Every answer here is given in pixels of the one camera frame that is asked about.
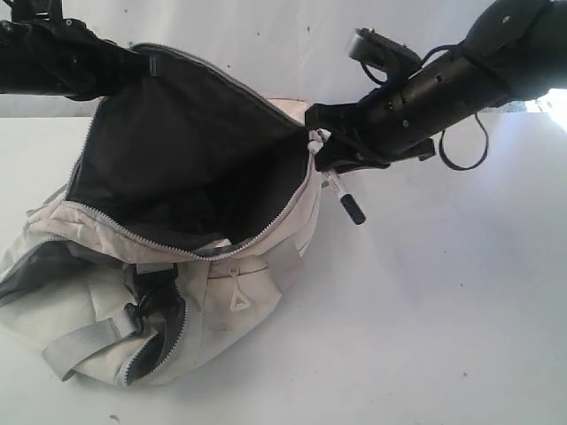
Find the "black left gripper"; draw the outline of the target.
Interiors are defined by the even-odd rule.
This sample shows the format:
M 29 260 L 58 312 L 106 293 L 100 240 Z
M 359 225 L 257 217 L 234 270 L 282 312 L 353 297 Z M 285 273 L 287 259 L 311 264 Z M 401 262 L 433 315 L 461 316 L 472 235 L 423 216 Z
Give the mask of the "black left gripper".
M 100 39 L 88 29 L 51 30 L 43 40 L 43 66 L 73 100 L 115 94 L 153 72 L 150 57 Z

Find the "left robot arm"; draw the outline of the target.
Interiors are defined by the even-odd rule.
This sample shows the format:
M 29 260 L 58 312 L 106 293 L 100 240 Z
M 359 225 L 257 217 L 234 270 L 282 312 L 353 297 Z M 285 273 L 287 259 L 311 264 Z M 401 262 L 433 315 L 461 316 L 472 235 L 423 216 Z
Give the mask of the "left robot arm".
M 155 74 L 155 60 L 66 18 L 60 1 L 5 1 L 1 92 L 89 101 Z

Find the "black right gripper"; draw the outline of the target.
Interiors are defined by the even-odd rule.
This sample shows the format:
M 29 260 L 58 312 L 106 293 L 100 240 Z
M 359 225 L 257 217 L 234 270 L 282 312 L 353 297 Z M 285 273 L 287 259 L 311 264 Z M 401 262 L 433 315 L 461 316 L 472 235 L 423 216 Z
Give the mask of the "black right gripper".
M 481 81 L 482 73 L 468 59 L 440 57 L 401 89 L 368 95 L 358 104 L 312 104 L 305 111 L 306 128 L 359 131 L 372 151 L 400 153 L 364 157 L 332 136 L 315 154 L 316 170 L 386 169 L 396 162 L 434 157 L 434 142 L 428 137 L 473 113 L 478 104 L 474 91 Z

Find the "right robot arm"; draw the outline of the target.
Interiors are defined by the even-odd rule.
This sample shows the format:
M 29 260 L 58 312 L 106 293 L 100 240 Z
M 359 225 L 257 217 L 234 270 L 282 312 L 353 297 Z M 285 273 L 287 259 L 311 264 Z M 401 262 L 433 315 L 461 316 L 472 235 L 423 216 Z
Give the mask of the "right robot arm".
M 365 73 L 385 79 L 352 104 L 314 104 L 311 130 L 330 134 L 315 154 L 319 171 L 385 169 L 443 156 L 448 128 L 486 108 L 531 101 L 566 85 L 566 4 L 496 1 L 459 43 L 420 57 L 369 28 L 349 46 Z

